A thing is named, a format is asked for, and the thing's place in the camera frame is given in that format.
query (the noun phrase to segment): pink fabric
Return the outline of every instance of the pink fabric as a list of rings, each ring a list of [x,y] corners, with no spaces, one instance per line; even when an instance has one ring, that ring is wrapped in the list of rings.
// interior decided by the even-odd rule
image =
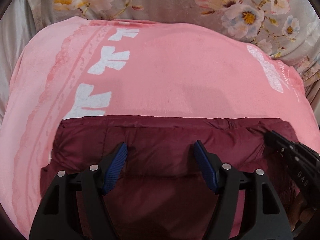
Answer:
[[[0,133],[0,202],[26,237],[40,201],[40,169],[61,119],[278,117],[320,151],[295,70],[199,26],[73,17],[30,41],[10,87]]]

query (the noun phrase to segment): white satin fabric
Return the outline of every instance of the white satin fabric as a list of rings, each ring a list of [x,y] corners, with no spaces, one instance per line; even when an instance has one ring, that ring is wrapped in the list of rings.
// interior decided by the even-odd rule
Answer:
[[[17,60],[36,34],[28,0],[13,0],[0,20],[0,127],[9,99],[9,83]]]

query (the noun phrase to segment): metal pin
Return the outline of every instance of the metal pin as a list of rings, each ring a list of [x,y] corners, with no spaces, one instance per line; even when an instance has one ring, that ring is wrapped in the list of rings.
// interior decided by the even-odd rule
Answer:
[[[225,170],[230,170],[231,169],[231,165],[229,163],[223,163],[222,164],[222,168],[224,168]]]
[[[261,176],[264,174],[264,171],[262,169],[257,169],[256,173]]]
[[[96,171],[99,168],[97,164],[91,165],[90,166],[90,171]]]
[[[58,172],[58,177],[63,177],[66,174],[65,171],[59,171]]]

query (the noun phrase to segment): maroon puffer jacket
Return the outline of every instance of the maroon puffer jacket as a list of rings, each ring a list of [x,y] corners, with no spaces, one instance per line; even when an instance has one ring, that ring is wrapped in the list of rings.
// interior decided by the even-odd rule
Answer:
[[[51,163],[42,169],[41,192],[58,171],[83,171],[124,141],[127,162],[115,189],[105,197],[120,238],[200,240],[217,196],[197,166],[191,149],[196,140],[241,171],[263,169],[285,207],[295,197],[295,186],[279,155],[264,146],[266,130],[297,141],[291,125],[281,119],[98,116],[63,120]],[[243,203],[241,192],[231,237],[239,232]],[[84,233],[90,236],[81,201],[79,213]]]

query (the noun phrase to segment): yellow flower center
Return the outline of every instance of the yellow flower center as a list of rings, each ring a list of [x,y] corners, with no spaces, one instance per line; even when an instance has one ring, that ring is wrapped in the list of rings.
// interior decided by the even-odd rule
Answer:
[[[252,12],[243,12],[242,19],[246,24],[253,24],[256,20],[256,16]]]
[[[61,4],[70,5],[72,3],[72,0],[53,0],[53,3],[61,3]]]
[[[292,34],[292,33],[293,33],[293,29],[292,29],[291,26],[289,26],[289,27],[287,28],[287,33],[288,33],[288,34]]]

